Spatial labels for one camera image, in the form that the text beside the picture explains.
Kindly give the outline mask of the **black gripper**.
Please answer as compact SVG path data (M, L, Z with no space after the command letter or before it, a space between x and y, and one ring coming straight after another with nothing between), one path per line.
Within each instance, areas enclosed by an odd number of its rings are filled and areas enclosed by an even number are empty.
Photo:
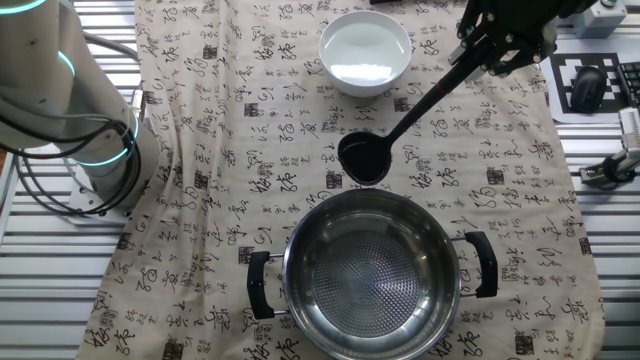
M504 78L517 69L539 64L556 49L557 34L544 27L556 17L582 13L596 0L482 0L468 2L456 30L460 44L449 57L450 64L480 53L488 44L488 53L466 82L485 74ZM505 31L496 30L497 26Z

